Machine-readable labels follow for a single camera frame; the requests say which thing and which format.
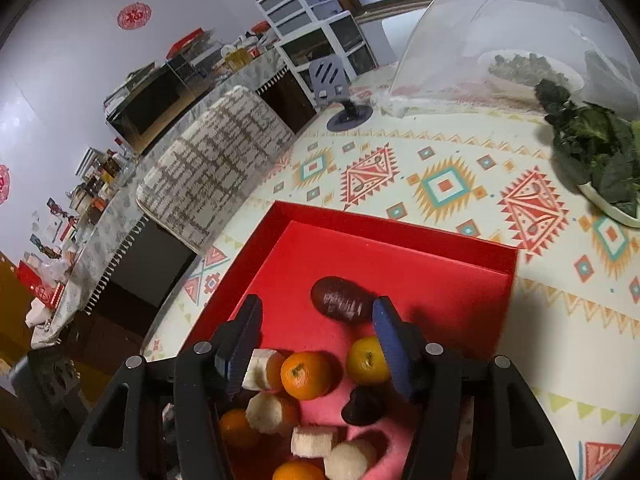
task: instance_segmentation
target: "white storage shelf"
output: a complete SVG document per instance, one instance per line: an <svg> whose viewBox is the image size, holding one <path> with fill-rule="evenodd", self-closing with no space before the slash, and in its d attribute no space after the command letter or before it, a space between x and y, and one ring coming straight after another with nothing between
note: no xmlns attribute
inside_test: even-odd
<svg viewBox="0 0 640 480"><path fill-rule="evenodd" d="M281 40L305 25L342 12L337 0L258 0L257 4Z"/></svg>
<svg viewBox="0 0 640 480"><path fill-rule="evenodd" d="M276 43L275 47L314 105L316 100L308 73L312 60L338 54L350 81L376 67L369 46L348 10L322 22L304 25Z"/></svg>

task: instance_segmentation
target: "bowl of vegetables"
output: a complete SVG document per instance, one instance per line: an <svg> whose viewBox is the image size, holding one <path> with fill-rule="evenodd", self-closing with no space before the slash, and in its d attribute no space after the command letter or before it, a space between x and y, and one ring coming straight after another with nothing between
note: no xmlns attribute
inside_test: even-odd
<svg viewBox="0 0 640 480"><path fill-rule="evenodd" d="M640 228L640 121L610 108L569 99L543 79L536 97L554 128L554 160L587 199L615 221Z"/></svg>
<svg viewBox="0 0 640 480"><path fill-rule="evenodd" d="M526 50L485 52L478 58L478 64L497 93L513 99L535 101L534 87L543 79L572 93L584 86L584 79L570 66Z"/></svg>

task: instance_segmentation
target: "silver screw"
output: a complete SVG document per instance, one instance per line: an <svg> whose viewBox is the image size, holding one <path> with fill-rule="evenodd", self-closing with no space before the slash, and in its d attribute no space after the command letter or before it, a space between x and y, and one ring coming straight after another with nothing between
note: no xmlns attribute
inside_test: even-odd
<svg viewBox="0 0 640 480"><path fill-rule="evenodd" d="M427 351L427 354L431 355L440 355L444 352L444 348L441 344L438 343L428 343L428 345L425 346L424 349Z"/></svg>
<svg viewBox="0 0 640 480"><path fill-rule="evenodd" d="M209 341L200 341L193 345L193 351L196 354L206 354L211 350L211 343Z"/></svg>
<svg viewBox="0 0 640 480"><path fill-rule="evenodd" d="M133 368L138 368L142 364L142 357L139 355L132 355L124 361L124 364L130 370L133 370Z"/></svg>
<svg viewBox="0 0 640 480"><path fill-rule="evenodd" d="M504 368L505 370L511 366L511 361L504 355L497 355L494 359L494 363L498 368Z"/></svg>

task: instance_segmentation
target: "banana piece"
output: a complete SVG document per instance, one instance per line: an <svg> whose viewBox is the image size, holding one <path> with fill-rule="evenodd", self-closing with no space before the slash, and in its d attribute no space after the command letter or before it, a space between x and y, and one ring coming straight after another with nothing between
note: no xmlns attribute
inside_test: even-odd
<svg viewBox="0 0 640 480"><path fill-rule="evenodd" d="M331 453L337 428L298 426L291 436L291 453L302 458L324 458Z"/></svg>
<svg viewBox="0 0 640 480"><path fill-rule="evenodd" d="M242 387L252 392L281 391L280 368L283 362L284 357L277 351L256 348L251 355Z"/></svg>
<svg viewBox="0 0 640 480"><path fill-rule="evenodd" d="M244 416L255 431L269 435L289 436L298 424L295 407L268 392L260 392L251 399Z"/></svg>
<svg viewBox="0 0 640 480"><path fill-rule="evenodd" d="M324 459L324 474L329 480L360 480L376 463L376 449L363 439L343 442Z"/></svg>

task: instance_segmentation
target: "brown oval object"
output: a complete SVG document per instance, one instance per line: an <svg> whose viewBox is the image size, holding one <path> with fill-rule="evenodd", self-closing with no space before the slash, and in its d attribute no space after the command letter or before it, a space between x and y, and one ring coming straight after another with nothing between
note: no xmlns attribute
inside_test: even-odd
<svg viewBox="0 0 640 480"><path fill-rule="evenodd" d="M356 283L325 276L311 288L311 303L323 316L347 323L371 321L376 297Z"/></svg>

